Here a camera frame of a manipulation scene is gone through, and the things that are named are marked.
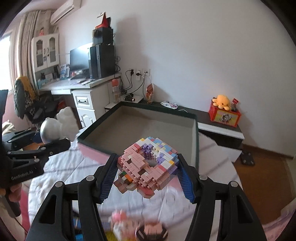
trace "white quilt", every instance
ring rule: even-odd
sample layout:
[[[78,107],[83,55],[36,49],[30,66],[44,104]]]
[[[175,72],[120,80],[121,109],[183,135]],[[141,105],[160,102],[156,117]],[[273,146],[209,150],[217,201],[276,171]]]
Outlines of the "white quilt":
[[[199,146],[200,174],[209,176],[215,182],[229,183],[235,180],[241,185],[233,164],[221,147],[201,133],[199,134]],[[34,178],[30,186],[28,197],[30,223],[33,222],[46,195],[57,181],[61,180],[65,184],[79,182],[86,176],[94,174],[99,166],[99,163],[81,154],[77,140],[71,143],[68,151],[50,157],[44,166],[44,174]],[[108,199],[102,205],[98,205],[102,221],[106,221],[111,213],[118,209],[124,209],[130,215],[163,222],[169,227],[168,240],[180,241],[186,237],[195,204],[191,204],[185,198],[178,179],[175,177],[163,190],[156,190],[151,199],[143,198],[137,191],[127,191],[121,194],[113,185]],[[73,210],[79,212],[77,201],[73,201]],[[216,240],[219,216],[220,201],[216,201],[211,240]]]

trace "silver screw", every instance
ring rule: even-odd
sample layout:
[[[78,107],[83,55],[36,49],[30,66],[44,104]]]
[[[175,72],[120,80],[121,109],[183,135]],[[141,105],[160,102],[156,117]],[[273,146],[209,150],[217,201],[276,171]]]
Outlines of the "silver screw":
[[[59,182],[57,182],[57,183],[55,184],[55,186],[56,186],[57,188],[60,188],[61,186],[63,186],[63,183],[62,183],[61,181],[59,181]]]
[[[231,185],[232,187],[236,188],[236,187],[238,186],[238,183],[235,182],[235,181],[232,181],[232,182],[230,183],[230,185]]]
[[[203,180],[203,181],[207,180],[207,176],[206,175],[200,175],[200,180]]]
[[[93,175],[89,175],[89,176],[86,177],[86,180],[89,181],[89,182],[92,181],[93,179],[94,179]]]

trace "pink wall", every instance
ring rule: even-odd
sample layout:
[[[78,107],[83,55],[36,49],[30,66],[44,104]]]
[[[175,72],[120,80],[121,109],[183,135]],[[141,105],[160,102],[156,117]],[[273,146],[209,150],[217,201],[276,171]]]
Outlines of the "pink wall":
[[[17,131],[22,131],[29,128],[29,125],[25,118],[22,120],[15,114],[15,106],[13,101],[13,94],[9,93],[6,101],[5,113],[3,116],[2,123],[9,120],[14,124]]]

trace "red box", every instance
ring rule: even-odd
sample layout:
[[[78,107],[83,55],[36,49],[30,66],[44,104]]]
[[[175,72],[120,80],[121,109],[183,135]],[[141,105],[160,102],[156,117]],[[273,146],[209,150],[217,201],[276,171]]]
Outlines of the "red box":
[[[242,115],[239,112],[239,110],[237,110],[237,112],[233,112],[225,109],[221,110],[218,107],[214,106],[213,102],[211,102],[209,114],[210,114],[211,121],[233,126],[233,127],[237,126],[239,119]]]

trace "window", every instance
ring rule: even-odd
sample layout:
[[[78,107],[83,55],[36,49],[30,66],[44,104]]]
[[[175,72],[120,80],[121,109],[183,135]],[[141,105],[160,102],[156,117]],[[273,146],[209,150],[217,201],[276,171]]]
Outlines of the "window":
[[[10,35],[0,39],[0,90],[11,90],[9,64]]]

